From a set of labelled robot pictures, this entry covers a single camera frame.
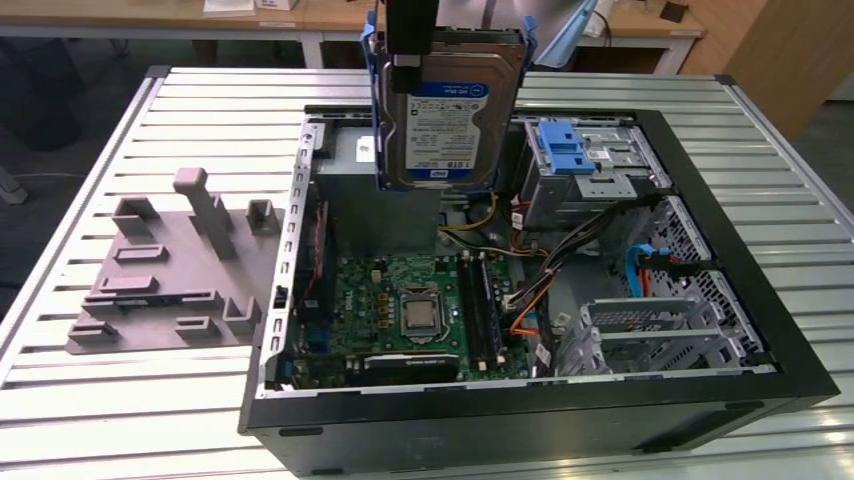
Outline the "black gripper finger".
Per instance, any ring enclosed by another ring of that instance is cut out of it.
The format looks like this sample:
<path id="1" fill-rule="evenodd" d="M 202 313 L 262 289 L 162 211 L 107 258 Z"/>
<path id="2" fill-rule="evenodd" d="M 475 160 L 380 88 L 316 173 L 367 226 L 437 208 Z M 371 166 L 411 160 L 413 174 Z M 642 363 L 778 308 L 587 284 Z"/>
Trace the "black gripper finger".
<path id="1" fill-rule="evenodd" d="M 431 53 L 435 0 L 387 2 L 387 55 L 394 93 L 414 93 L 422 78 L 423 57 Z"/>

